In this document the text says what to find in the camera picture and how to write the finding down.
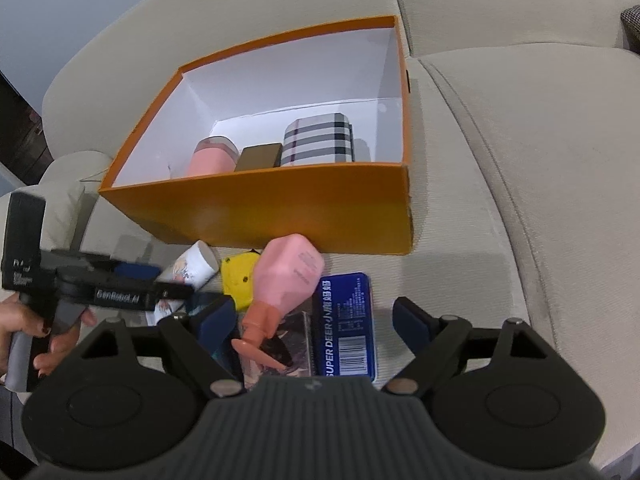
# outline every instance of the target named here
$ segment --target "pink bottle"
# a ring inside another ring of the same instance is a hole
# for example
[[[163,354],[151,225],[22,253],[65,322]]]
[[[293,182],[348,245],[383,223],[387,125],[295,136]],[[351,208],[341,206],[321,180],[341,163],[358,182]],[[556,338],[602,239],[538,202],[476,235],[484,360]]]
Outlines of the pink bottle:
[[[239,156],[235,144],[226,137],[207,137],[196,146],[184,176],[228,173],[236,168]]]
[[[242,339],[231,341],[236,352],[258,364],[285,370],[260,345],[274,336],[285,314],[311,297],[323,270],[322,255],[303,235],[271,240],[254,267],[254,301],[242,319]]]

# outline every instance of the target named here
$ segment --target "dark textured pillow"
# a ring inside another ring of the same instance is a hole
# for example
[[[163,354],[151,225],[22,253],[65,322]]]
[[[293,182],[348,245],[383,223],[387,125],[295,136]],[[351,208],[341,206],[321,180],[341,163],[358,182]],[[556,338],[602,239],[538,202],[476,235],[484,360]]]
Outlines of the dark textured pillow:
[[[620,18],[629,38],[629,47],[640,54],[640,5],[624,10]]]

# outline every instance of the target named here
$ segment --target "open cardboard box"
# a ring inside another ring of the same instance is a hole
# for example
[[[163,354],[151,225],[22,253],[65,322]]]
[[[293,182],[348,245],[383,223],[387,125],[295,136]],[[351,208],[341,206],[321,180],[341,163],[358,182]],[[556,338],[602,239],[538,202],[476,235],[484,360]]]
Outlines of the open cardboard box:
[[[408,91],[395,16],[235,46],[175,73],[123,144],[100,193],[170,243],[261,248],[300,233],[325,252],[406,254]],[[298,118],[333,112],[353,125],[354,162],[182,178],[206,137],[228,137],[241,151],[283,142]]]

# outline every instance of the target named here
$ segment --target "pink cup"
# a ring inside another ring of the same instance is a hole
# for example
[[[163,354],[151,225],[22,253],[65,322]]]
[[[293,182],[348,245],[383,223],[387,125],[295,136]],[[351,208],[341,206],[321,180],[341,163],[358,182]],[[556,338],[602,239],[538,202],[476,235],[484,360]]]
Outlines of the pink cup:
[[[235,144],[226,137],[207,137],[196,146],[184,176],[202,176],[233,171],[239,156]]]

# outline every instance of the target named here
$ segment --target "yellow toy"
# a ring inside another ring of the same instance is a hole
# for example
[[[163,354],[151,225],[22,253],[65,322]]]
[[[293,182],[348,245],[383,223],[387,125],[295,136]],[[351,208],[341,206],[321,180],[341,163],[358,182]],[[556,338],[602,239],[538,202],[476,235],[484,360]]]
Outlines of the yellow toy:
[[[222,260],[222,292],[234,299],[236,310],[245,310],[254,300],[254,266],[258,258],[257,251],[249,251]]]

